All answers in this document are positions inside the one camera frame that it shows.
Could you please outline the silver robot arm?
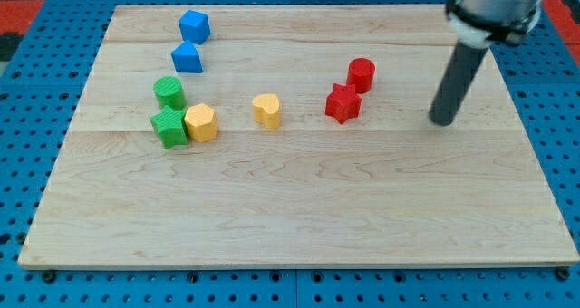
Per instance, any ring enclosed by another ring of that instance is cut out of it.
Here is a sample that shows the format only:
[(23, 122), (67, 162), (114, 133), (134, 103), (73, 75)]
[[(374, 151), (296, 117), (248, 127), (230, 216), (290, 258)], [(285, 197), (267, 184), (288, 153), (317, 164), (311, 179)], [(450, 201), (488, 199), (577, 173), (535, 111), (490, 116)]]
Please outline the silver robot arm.
[(518, 46), (536, 27), (543, 0), (448, 0), (449, 26), (458, 41), (483, 50), (495, 42)]

